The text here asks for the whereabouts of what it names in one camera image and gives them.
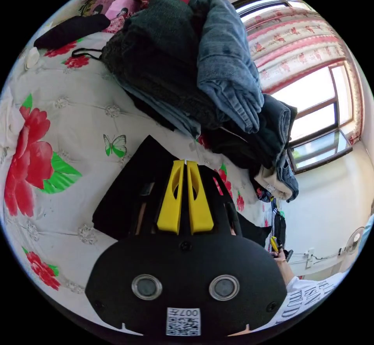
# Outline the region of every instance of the window glass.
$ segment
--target window glass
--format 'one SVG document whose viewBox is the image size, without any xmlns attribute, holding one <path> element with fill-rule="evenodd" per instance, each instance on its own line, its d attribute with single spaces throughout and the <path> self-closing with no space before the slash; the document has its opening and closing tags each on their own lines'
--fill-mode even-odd
<svg viewBox="0 0 374 345">
<path fill-rule="evenodd" d="M 249 13 L 249 14 L 247 14 L 246 16 L 241 17 L 240 19 L 242 20 L 242 22 L 246 22 L 246 21 L 248 21 L 249 19 L 256 17 L 257 15 L 261 15 L 261 14 L 264 13 L 265 11 L 269 11 L 269 10 L 277 9 L 277 8 L 279 8 L 279 6 L 285 6 L 285 5 L 284 5 L 284 4 L 278 4 L 278 5 L 274 5 L 274 6 L 264 7 L 263 9 L 261 9 L 261 10 L 257 10 L 257 11 L 255 11 L 255 12 L 253 12 L 253 13 Z"/>
<path fill-rule="evenodd" d="M 343 124 L 352 119 L 352 97 L 347 72 L 344 66 L 332 68 L 339 100 L 339 121 Z"/>
<path fill-rule="evenodd" d="M 348 147 L 349 143 L 342 132 L 334 131 L 291 149 L 291 154 L 296 168 L 300 169 L 333 157 Z"/>
<path fill-rule="evenodd" d="M 265 2 L 272 2 L 272 1 L 279 1 L 279 0 L 258 0 L 258 1 L 255 1 L 255 2 L 251 2 L 250 4 L 244 5 L 242 7 L 239 7 L 238 9 L 236 9 L 236 12 L 240 13 L 244 10 L 249 9 L 249 8 L 256 7 L 257 5 L 261 5 Z"/>
<path fill-rule="evenodd" d="M 296 119 L 291 131 L 291 141 L 311 135 L 333 124 L 335 124 L 335 108 L 334 104 L 331 104 Z"/>
<path fill-rule="evenodd" d="M 305 9 L 305 10 L 311 10 L 310 7 L 307 4 L 304 4 L 303 2 L 299 1 L 289 1 L 288 2 L 291 6 L 293 7 L 298 7 L 300 9 Z"/>
<path fill-rule="evenodd" d="M 314 71 L 272 94 L 277 100 L 297 108 L 300 113 L 335 97 L 328 67 Z"/>
</svg>

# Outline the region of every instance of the yellow handle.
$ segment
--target yellow handle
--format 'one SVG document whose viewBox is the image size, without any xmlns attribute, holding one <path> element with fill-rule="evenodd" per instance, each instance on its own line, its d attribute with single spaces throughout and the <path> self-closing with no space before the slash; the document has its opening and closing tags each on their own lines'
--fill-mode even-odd
<svg viewBox="0 0 374 345">
<path fill-rule="evenodd" d="M 160 215 L 157 220 L 157 227 L 161 231 L 179 233 L 180 211 L 182 208 L 183 169 L 184 160 L 174 161 Z M 178 192 L 175 198 L 174 192 L 177 187 Z"/>
<path fill-rule="evenodd" d="M 270 238 L 270 244 L 272 245 L 274 251 L 278 253 L 279 250 L 278 250 L 277 238 L 275 236 L 272 236 Z"/>
<path fill-rule="evenodd" d="M 187 185 L 191 233 L 211 231 L 213 219 L 196 162 L 187 161 Z"/>
</svg>

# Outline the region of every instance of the curtain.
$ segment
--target curtain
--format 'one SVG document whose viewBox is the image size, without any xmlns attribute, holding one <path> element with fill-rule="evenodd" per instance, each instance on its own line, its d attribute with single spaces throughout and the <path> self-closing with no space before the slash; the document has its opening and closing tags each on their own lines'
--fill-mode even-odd
<svg viewBox="0 0 374 345">
<path fill-rule="evenodd" d="M 275 93 L 325 66 L 344 63 L 355 122 L 350 140 L 357 142 L 362 129 L 362 92 L 354 61 L 335 30 L 317 12 L 293 7 L 260 13 L 244 24 L 265 93 Z"/>
</svg>

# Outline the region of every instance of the bag strap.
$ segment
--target bag strap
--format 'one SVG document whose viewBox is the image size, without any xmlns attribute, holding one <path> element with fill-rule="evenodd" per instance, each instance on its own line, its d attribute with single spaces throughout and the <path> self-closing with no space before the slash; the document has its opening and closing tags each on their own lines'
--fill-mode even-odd
<svg viewBox="0 0 374 345">
<path fill-rule="evenodd" d="M 100 52 L 100 53 L 102 53 L 102 50 L 101 50 L 101 49 L 78 48 L 78 49 L 75 49 L 75 50 L 72 51 L 71 56 L 72 56 L 73 58 L 82 57 L 82 56 L 90 56 L 91 58 L 93 58 L 93 59 L 95 59 L 95 60 L 101 61 L 101 55 L 100 55 L 100 57 L 95 57 L 95 56 L 91 55 L 90 53 L 86 53 L 86 52 L 79 53 L 79 52 L 82 51 L 82 50 L 91 51 L 91 52 Z"/>
</svg>

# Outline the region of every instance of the person's arm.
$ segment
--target person's arm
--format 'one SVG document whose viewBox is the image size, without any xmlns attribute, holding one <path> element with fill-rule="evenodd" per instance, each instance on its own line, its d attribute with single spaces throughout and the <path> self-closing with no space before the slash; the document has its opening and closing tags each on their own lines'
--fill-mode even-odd
<svg viewBox="0 0 374 345">
<path fill-rule="evenodd" d="M 282 248 L 279 250 L 279 253 L 273 252 L 272 254 L 277 257 L 274 258 L 274 261 L 277 263 L 283 280 L 287 286 L 289 282 L 295 277 L 295 274 L 292 272 L 291 267 L 287 263 L 286 256 Z"/>
</svg>

